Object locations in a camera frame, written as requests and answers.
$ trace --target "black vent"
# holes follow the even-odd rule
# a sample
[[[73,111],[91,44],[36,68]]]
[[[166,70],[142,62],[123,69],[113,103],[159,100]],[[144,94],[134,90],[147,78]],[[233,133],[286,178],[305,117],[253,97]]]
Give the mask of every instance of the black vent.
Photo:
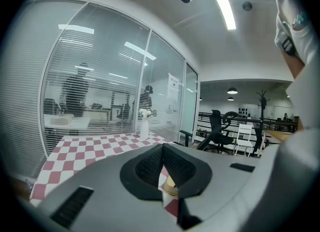
[[[85,187],[78,187],[72,195],[51,216],[51,219],[61,226],[69,229],[76,220],[82,208],[94,191]]]

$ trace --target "window blind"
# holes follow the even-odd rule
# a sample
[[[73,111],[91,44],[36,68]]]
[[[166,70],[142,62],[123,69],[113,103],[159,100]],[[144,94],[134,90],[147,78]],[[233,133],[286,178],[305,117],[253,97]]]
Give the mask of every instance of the window blind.
[[[40,1],[12,25],[0,62],[1,151],[11,174],[37,177],[46,160],[38,123],[38,92],[47,57],[79,2]]]
[[[89,4],[65,28],[44,82],[43,134],[50,153],[64,135],[134,132],[134,113],[149,29]],[[63,110],[74,126],[50,120]]]
[[[149,130],[178,141],[182,117],[185,60],[167,42],[152,33],[144,64],[139,108],[152,110]],[[141,129],[138,116],[137,131]]]

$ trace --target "white folding chair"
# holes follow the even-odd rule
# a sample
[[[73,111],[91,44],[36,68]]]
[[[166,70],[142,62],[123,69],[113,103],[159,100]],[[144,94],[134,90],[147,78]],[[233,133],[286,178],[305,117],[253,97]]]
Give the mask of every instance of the white folding chair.
[[[253,148],[254,146],[250,142],[250,137],[251,137],[251,132],[252,132],[252,124],[239,124],[239,131],[236,136],[235,140],[235,145],[233,149],[233,154],[236,156],[239,150],[239,146],[245,147],[244,155],[246,156],[247,148]],[[249,135],[248,140],[246,139],[239,139],[239,135],[243,134],[243,137],[245,135]]]
[[[263,137],[262,137],[262,142],[261,142],[261,146],[258,152],[258,157],[261,156],[262,154],[262,150],[266,147],[266,132],[263,131]]]

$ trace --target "red and white checkered tablecloth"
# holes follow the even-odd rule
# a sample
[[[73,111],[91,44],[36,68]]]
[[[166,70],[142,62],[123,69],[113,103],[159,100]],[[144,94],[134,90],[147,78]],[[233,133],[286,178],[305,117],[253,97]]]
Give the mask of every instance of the red and white checkered tablecloth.
[[[44,163],[31,191],[30,202],[38,206],[55,187],[95,161],[156,143],[172,142],[157,134],[150,134],[148,139],[141,139],[137,133],[64,136]],[[167,177],[168,172],[163,168],[159,176],[159,190],[163,192],[164,209],[171,214],[173,219],[176,219],[177,197],[163,190]]]

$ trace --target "white desk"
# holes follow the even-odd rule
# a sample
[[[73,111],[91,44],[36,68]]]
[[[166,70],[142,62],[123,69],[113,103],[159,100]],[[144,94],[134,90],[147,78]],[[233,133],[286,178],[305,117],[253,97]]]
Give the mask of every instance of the white desk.
[[[51,118],[56,117],[53,114],[44,115],[44,127],[55,128],[55,129],[74,129],[74,130],[85,130],[88,128],[90,117],[74,117],[69,124],[51,124]]]

